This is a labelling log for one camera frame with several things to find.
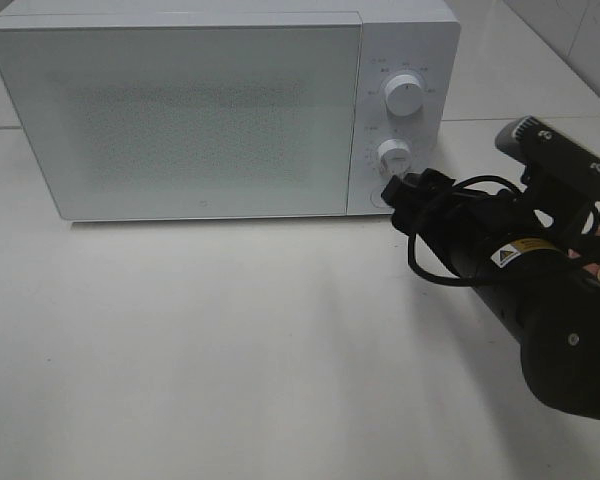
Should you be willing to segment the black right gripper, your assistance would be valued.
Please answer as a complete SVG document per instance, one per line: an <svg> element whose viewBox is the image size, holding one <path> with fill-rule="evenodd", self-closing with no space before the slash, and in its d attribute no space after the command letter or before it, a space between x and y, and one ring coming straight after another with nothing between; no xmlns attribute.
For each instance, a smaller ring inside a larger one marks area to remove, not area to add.
<svg viewBox="0 0 600 480"><path fill-rule="evenodd" d="M535 280L561 275L568 258L510 181L456 182L433 169L394 176L382 193L407 262L424 280Z"/></svg>

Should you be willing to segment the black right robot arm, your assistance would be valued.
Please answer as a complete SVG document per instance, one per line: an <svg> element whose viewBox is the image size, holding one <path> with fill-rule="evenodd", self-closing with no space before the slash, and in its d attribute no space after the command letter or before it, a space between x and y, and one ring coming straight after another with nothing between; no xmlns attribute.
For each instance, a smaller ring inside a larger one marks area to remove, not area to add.
<svg viewBox="0 0 600 480"><path fill-rule="evenodd" d="M544 405L600 420L600 281L524 207L524 191L481 175L458 182L427 169L381 193L408 238L420 278L470 288L519 345L521 370Z"/></svg>

